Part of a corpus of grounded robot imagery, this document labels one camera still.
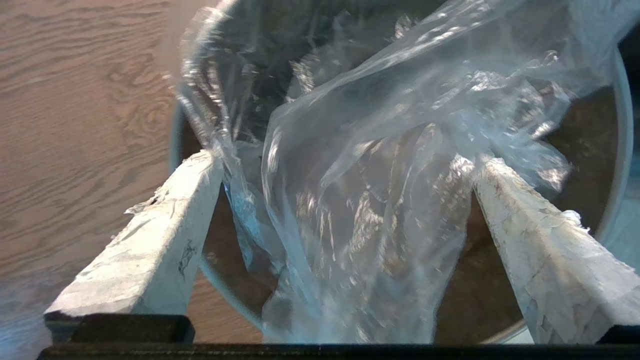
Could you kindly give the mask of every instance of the wood grain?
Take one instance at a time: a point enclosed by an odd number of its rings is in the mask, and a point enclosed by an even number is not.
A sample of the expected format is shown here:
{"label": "wood grain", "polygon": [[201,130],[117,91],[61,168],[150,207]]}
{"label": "wood grain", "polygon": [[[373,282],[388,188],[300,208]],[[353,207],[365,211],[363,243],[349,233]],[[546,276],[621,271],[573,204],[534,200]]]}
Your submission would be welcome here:
{"label": "wood grain", "polygon": [[[171,7],[0,1],[3,359],[47,346],[44,309],[168,176],[173,96],[160,48]],[[260,341],[201,274],[189,315],[198,341]]]}

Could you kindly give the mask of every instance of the hardwood floor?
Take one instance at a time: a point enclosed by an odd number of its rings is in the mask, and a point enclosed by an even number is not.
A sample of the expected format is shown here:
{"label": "hardwood floor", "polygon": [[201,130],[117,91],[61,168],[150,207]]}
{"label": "hardwood floor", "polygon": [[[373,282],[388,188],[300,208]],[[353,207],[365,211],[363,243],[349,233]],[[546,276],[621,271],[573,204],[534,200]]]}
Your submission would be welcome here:
{"label": "hardwood floor", "polygon": [[[2,359],[47,346],[44,309],[168,176],[172,3],[0,1]],[[201,275],[189,316],[198,341],[261,339]]]}

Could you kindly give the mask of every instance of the ink mark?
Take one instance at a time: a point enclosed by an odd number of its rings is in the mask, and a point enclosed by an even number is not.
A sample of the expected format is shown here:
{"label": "ink mark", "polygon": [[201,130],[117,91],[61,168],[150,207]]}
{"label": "ink mark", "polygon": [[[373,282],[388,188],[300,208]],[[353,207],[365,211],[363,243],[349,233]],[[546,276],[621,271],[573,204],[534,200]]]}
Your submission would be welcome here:
{"label": "ink mark", "polygon": [[184,247],[182,251],[182,257],[180,258],[180,262],[178,263],[178,272],[182,275],[182,279],[187,281],[184,276],[184,269],[189,266],[189,261],[193,257],[193,254],[196,253],[196,248],[191,244],[191,239],[187,239],[187,246]]}

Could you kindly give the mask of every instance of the clear plastic bag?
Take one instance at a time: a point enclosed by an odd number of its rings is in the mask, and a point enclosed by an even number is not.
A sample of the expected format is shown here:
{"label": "clear plastic bag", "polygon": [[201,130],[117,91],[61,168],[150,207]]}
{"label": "clear plastic bag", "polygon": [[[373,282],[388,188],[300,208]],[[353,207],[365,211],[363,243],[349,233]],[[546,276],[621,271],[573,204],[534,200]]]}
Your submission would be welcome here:
{"label": "clear plastic bag", "polygon": [[[569,166],[538,139],[610,83],[640,7],[452,0],[407,31],[415,14],[397,4],[223,2],[196,23],[179,99],[203,145],[225,151],[246,264],[265,252],[280,276],[262,314],[270,341],[430,342],[474,174],[498,156],[560,189]],[[381,35],[341,27],[361,8],[387,14]],[[375,41],[360,53],[357,38]],[[345,49],[335,66],[314,60]]]}

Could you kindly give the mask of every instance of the wrinkled plastic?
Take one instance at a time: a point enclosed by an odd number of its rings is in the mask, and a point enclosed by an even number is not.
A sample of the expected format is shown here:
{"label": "wrinkled plastic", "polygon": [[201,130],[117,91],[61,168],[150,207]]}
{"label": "wrinkled plastic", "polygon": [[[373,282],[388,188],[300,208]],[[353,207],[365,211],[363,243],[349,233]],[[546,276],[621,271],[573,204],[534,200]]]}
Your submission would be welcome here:
{"label": "wrinkled plastic", "polygon": [[611,82],[640,6],[452,0],[408,31],[413,14],[388,9],[365,33],[345,28],[367,24],[349,18],[364,3],[385,2],[223,3],[183,63],[179,98],[225,152],[245,262],[264,252],[280,276],[262,314],[271,341],[431,341],[474,174],[498,156],[561,189],[570,168],[539,139]]}

